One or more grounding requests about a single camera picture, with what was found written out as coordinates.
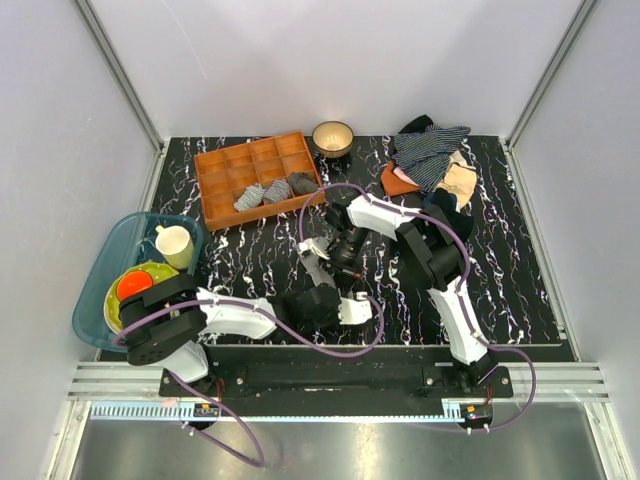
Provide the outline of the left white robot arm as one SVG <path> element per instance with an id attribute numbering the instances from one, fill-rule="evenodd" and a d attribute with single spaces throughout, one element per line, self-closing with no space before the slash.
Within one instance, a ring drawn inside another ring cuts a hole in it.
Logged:
<path id="1" fill-rule="evenodd" d="M 133 366 L 160 365 L 178 374 L 196 396 L 215 386 L 200 341 L 209 335 L 263 340 L 284 324 L 296 333 L 304 327 L 333 326 L 340 321 L 341 298 L 328 284 L 300 293 L 238 299 L 200 288 L 188 274 L 159 281 L 135 271 L 116 283 L 122 330 L 117 343 Z"/>

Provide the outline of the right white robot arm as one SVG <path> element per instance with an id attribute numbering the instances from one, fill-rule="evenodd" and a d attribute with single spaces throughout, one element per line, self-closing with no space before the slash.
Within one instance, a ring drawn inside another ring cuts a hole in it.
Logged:
<path id="1" fill-rule="evenodd" d="M 466 248 L 444 212 L 437 206 L 421 211 L 356 195 L 330 203 L 325 220 L 337 234 L 326 248 L 323 266 L 343 278 L 362 276 L 360 252 L 369 233 L 397 244 L 409 273 L 427 289 L 445 326 L 456 367 L 455 387 L 470 397 L 486 389 L 497 361 L 469 298 Z"/>

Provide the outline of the dark grey rolled underwear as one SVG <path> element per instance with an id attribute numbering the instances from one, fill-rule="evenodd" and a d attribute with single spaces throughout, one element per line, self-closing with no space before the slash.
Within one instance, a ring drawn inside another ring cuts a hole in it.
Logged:
<path id="1" fill-rule="evenodd" d="M 296 196 L 309 195 L 319 190 L 315 177 L 309 172 L 293 172 L 288 176 L 288 182 Z"/>

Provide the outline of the striped rolled underwear middle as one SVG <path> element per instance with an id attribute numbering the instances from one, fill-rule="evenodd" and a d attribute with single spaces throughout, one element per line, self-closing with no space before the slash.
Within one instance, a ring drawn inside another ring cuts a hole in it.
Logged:
<path id="1" fill-rule="evenodd" d="M 291 188 L 286 179 L 276 179 L 265 190 L 263 195 L 264 204 L 276 204 L 288 200 L 292 197 Z"/>

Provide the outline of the striped rolled underwear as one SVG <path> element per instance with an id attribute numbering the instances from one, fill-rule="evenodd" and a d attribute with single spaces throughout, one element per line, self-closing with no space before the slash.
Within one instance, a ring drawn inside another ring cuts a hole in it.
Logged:
<path id="1" fill-rule="evenodd" d="M 291 188 L 286 179 L 276 179 L 265 190 L 263 195 L 264 204 L 276 204 L 288 200 L 292 197 Z"/>
<path id="2" fill-rule="evenodd" d="M 264 193 L 265 189 L 259 183 L 248 186 L 234 203 L 234 209 L 243 212 L 261 206 Z"/>

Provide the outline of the striped rolled underwear left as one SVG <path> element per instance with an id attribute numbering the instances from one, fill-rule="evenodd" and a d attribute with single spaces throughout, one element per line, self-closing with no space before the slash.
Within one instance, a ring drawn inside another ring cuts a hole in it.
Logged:
<path id="1" fill-rule="evenodd" d="M 265 189 L 259 183 L 248 186 L 234 203 L 234 209 L 243 212 L 261 206 L 264 193 Z"/>

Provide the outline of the beige underwear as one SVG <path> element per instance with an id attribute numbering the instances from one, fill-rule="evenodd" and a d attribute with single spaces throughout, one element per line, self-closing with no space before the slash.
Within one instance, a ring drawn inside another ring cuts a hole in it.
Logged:
<path id="1" fill-rule="evenodd" d="M 460 211 L 470 202 L 477 180 L 476 168 L 467 162 L 460 151 L 456 151 L 449 156 L 448 170 L 437 187 L 456 196 L 456 210 Z"/>

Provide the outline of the orange cloth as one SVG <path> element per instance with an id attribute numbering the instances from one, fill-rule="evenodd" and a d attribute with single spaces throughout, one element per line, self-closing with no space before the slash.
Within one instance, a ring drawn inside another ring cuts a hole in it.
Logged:
<path id="1" fill-rule="evenodd" d="M 420 191 L 420 187 L 412 183 L 404 173 L 398 176 L 394 172 L 395 169 L 396 165 L 390 161 L 381 174 L 381 184 L 387 196 L 395 197 Z"/>

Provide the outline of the beige bowl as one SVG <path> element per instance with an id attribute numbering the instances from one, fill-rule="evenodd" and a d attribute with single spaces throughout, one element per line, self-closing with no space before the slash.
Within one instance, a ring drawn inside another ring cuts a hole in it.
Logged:
<path id="1" fill-rule="evenodd" d="M 312 133 L 316 149 L 327 158 L 346 155 L 354 140 L 353 130 L 343 122 L 327 121 L 319 124 Z"/>

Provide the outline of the orange compartment tray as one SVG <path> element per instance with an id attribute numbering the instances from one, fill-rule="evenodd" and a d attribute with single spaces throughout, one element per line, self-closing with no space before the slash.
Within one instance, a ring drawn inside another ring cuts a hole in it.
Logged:
<path id="1" fill-rule="evenodd" d="M 323 193 L 311 197 L 293 192 L 278 203 L 261 204 L 245 211 L 235 208 L 248 187 L 259 184 L 268 188 L 273 181 L 287 180 L 293 173 L 309 174 L 319 187 L 323 185 L 300 131 L 199 153 L 194 162 L 204 222 L 211 232 L 295 211 L 306 201 L 314 205 L 325 199 Z"/>

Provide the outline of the cream mug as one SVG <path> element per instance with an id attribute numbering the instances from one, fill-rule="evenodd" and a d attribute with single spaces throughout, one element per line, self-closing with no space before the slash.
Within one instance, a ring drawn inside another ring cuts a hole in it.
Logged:
<path id="1" fill-rule="evenodd" d="M 189 268 L 194 256 L 194 244 L 189 231 L 178 225 L 156 227 L 156 250 L 177 270 Z"/>

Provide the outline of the yellow-green dotted plate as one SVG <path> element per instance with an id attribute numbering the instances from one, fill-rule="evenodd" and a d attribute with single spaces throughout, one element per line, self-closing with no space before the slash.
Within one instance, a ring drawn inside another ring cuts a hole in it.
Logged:
<path id="1" fill-rule="evenodd" d="M 103 305 L 103 313 L 106 324 L 113 333 L 119 333 L 123 326 L 119 318 L 120 298 L 117 295 L 118 285 L 125 276 L 134 272 L 144 272 L 151 277 L 155 285 L 179 274 L 179 271 L 166 263 L 145 262 L 127 269 L 109 287 Z"/>

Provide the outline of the orange cup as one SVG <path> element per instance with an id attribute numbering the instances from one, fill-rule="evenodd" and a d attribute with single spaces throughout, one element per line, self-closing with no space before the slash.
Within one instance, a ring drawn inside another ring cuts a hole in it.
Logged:
<path id="1" fill-rule="evenodd" d="M 122 301 L 153 286 L 153 278 L 145 271 L 126 273 L 118 281 L 116 296 Z"/>

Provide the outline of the blue plastic tub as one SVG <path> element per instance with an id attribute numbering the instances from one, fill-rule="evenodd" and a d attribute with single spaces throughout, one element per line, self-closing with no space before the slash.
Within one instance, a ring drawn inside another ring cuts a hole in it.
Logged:
<path id="1" fill-rule="evenodd" d="M 166 263 L 156 250 L 156 227 L 182 226 L 193 240 L 194 256 L 186 272 L 193 274 L 203 246 L 204 230 L 192 218 L 153 212 L 130 214 L 112 228 L 81 291 L 72 315 L 72 327 L 83 342 L 104 351 L 122 353 L 104 319 L 103 305 L 111 284 L 127 269 L 145 262 Z"/>

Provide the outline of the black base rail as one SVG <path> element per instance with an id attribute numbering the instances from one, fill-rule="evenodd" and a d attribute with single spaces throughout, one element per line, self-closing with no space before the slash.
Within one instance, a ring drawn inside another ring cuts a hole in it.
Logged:
<path id="1" fill-rule="evenodd" d="M 210 347 L 203 378 L 163 374 L 159 393 L 186 397 L 190 388 L 241 416 L 276 419 L 439 415 L 444 400 L 514 396 L 506 367 L 473 384 L 444 347 L 382 346 L 350 359 L 294 346 Z"/>

